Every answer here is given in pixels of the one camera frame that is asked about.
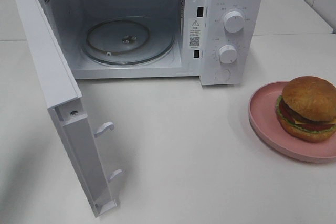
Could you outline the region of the burger with sesame-free bun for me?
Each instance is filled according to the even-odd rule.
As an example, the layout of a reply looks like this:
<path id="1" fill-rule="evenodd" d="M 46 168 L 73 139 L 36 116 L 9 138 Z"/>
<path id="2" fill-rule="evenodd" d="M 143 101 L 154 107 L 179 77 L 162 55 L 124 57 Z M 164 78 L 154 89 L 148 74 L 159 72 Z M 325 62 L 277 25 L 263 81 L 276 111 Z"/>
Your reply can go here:
<path id="1" fill-rule="evenodd" d="M 324 142 L 335 134 L 335 86 L 314 76 L 294 78 L 277 98 L 276 113 L 290 135 Z"/>

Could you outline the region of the white microwave oven body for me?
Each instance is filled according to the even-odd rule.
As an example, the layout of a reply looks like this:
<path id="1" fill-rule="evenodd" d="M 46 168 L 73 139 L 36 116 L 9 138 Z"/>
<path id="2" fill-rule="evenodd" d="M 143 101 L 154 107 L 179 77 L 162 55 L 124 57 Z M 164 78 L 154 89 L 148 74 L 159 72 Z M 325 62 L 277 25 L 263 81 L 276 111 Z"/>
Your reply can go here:
<path id="1" fill-rule="evenodd" d="M 199 77 L 202 85 L 238 84 L 261 0 L 45 0 L 51 3 L 60 46 L 75 79 Z M 242 30 L 229 33 L 224 15 L 239 10 L 245 16 Z M 127 16 L 165 20 L 175 30 L 175 41 L 164 55 L 138 65 L 116 66 L 97 62 L 83 49 L 87 31 L 100 22 Z M 200 49 L 188 45 L 188 19 L 203 18 Z M 233 45 L 238 52 L 231 64 L 222 64 L 218 50 Z M 227 82 L 215 79 L 219 69 L 231 72 Z"/>

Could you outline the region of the white microwave door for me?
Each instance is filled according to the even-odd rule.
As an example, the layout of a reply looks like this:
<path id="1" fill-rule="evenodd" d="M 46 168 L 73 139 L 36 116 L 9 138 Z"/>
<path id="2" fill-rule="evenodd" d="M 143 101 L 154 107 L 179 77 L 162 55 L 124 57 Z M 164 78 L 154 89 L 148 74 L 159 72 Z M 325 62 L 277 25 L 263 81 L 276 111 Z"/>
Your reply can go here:
<path id="1" fill-rule="evenodd" d="M 109 184 L 121 177 L 122 170 L 116 170 L 111 177 L 105 174 L 96 139 L 107 129 L 113 130 L 114 125 L 107 122 L 92 130 L 81 91 L 59 44 L 51 3 L 15 1 L 48 113 L 94 215 L 100 216 L 117 206 Z"/>

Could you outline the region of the round door release button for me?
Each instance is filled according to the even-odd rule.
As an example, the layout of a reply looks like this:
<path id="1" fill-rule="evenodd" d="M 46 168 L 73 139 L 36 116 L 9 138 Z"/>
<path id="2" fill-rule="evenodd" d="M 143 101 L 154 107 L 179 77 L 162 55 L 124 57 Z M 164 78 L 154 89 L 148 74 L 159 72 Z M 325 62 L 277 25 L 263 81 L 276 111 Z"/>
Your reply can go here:
<path id="1" fill-rule="evenodd" d="M 231 72 L 228 69 L 219 69 L 215 73 L 215 79 L 219 82 L 227 82 L 230 79 Z"/>

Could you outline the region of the upper white control knob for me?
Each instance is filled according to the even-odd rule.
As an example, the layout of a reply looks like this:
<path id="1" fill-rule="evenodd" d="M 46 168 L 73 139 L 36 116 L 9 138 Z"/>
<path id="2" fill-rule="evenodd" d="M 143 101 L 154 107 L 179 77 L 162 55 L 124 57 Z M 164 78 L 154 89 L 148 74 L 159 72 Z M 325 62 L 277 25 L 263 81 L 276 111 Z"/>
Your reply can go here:
<path id="1" fill-rule="evenodd" d="M 245 16 L 239 10 L 231 10 L 224 15 L 223 22 L 227 32 L 236 33 L 244 27 Z"/>

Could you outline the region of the warning label with QR code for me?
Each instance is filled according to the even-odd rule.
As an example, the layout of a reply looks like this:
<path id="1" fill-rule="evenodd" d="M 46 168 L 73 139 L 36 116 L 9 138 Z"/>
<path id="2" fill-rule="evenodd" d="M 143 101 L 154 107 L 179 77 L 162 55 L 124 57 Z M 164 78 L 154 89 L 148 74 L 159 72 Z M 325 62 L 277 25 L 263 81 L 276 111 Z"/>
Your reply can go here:
<path id="1" fill-rule="evenodd" d="M 188 45 L 192 49 L 200 49 L 204 29 L 203 18 L 188 19 Z"/>

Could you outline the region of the white timer knob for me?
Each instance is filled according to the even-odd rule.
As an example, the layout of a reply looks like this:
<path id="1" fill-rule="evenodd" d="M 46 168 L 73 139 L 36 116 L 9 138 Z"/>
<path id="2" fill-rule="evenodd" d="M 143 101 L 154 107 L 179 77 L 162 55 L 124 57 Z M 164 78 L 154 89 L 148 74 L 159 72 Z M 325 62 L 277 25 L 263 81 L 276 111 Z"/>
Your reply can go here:
<path id="1" fill-rule="evenodd" d="M 237 59 L 238 52 L 235 46 L 224 45 L 219 48 L 218 57 L 222 64 L 231 64 Z"/>

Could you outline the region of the glass microwave turntable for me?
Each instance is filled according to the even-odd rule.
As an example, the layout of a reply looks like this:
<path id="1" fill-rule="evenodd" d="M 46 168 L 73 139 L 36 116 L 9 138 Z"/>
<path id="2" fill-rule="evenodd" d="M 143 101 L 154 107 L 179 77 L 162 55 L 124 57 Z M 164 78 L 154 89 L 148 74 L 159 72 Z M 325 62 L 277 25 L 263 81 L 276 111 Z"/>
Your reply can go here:
<path id="1" fill-rule="evenodd" d="M 128 66 L 164 55 L 174 41 L 174 27 L 165 20 L 127 16 L 92 26 L 86 33 L 82 49 L 97 62 Z"/>

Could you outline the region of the pink round plate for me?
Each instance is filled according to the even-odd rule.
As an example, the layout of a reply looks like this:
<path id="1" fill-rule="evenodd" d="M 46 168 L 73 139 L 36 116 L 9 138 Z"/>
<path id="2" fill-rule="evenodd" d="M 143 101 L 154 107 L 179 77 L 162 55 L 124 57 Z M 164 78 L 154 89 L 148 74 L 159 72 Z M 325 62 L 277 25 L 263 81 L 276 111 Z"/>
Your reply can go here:
<path id="1" fill-rule="evenodd" d="M 249 101 L 249 121 L 256 135 L 276 151 L 311 163 L 335 161 L 335 135 L 321 143 L 311 143 L 287 133 L 276 113 L 276 101 L 285 81 L 272 82 L 256 90 Z"/>

